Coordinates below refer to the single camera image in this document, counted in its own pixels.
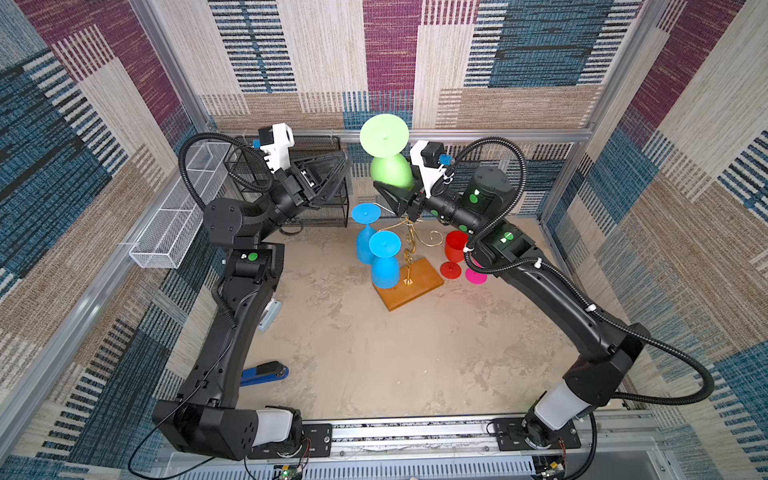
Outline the blue wine glass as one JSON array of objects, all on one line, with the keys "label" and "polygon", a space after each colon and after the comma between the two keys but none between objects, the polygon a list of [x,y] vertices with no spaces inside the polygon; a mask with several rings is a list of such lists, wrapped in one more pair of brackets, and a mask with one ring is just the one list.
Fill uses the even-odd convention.
[{"label": "blue wine glass", "polygon": [[365,265],[373,263],[374,255],[370,249],[369,242],[376,230],[372,224],[379,220],[381,208],[373,203],[363,203],[352,209],[352,219],[363,226],[356,238],[356,257],[357,260]]},{"label": "blue wine glass", "polygon": [[392,231],[379,231],[369,240],[373,255],[372,281],[379,289],[390,289],[400,280],[400,267],[396,255],[401,249],[400,238]]}]

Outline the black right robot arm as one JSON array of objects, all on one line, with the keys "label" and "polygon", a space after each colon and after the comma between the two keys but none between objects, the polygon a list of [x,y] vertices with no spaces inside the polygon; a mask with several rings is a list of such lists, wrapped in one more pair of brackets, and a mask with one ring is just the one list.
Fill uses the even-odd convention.
[{"label": "black right robot arm", "polygon": [[535,242],[506,220],[506,209],[522,195],[496,167],[480,167],[462,193],[451,189],[442,171],[429,186],[417,171],[406,180],[387,174],[373,185],[398,214],[411,219],[423,213],[468,234],[469,263],[494,275],[531,300],[561,329],[578,351],[562,380],[531,407],[529,436],[544,437],[575,417],[605,406],[648,342],[648,331],[628,325],[589,301]]}]

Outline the red wine glass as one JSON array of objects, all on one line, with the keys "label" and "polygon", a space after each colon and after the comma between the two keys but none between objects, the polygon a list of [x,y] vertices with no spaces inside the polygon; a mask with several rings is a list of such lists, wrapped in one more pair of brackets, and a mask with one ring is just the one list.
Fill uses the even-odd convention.
[{"label": "red wine glass", "polygon": [[458,279],[462,274],[464,247],[468,235],[462,231],[452,231],[445,236],[443,247],[446,261],[440,266],[440,273],[449,280]]}]

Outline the green wine glass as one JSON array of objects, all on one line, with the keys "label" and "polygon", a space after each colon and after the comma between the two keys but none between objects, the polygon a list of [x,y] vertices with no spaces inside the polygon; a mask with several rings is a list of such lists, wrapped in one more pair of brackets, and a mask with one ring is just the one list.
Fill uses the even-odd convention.
[{"label": "green wine glass", "polygon": [[364,123],[360,143],[373,158],[370,175],[374,181],[406,190],[413,186],[410,162],[402,155],[408,141],[406,122],[394,114],[379,114]]}]

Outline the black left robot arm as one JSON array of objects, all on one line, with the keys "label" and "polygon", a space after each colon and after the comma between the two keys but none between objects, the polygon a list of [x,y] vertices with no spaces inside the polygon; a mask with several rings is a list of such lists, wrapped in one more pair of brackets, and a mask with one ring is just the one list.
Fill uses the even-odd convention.
[{"label": "black left robot arm", "polygon": [[351,162],[342,151],[301,160],[271,175],[254,202],[217,198],[203,208],[212,245],[227,252],[212,296],[217,313],[175,399],[157,403],[152,420],[178,451],[240,461],[268,445],[283,455],[304,446],[299,410],[238,408],[244,363],[283,272],[285,247],[269,236],[307,209],[332,200]]}]

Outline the magenta wine glass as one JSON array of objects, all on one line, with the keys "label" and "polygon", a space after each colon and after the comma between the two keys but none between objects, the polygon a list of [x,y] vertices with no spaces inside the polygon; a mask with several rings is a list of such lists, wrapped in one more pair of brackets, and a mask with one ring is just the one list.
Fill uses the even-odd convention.
[{"label": "magenta wine glass", "polygon": [[465,270],[465,277],[470,283],[475,285],[482,285],[488,279],[488,276],[486,274],[479,273],[470,267],[467,267],[467,269]]}]

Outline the blue wine glass front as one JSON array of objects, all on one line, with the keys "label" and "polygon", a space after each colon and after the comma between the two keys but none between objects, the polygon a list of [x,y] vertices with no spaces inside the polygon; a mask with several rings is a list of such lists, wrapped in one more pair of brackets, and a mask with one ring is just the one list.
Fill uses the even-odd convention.
[{"label": "blue wine glass front", "polygon": [[369,240],[373,255],[372,281],[379,289],[390,289],[400,280],[400,267],[396,255],[401,249],[400,238],[392,231],[379,231]]}]

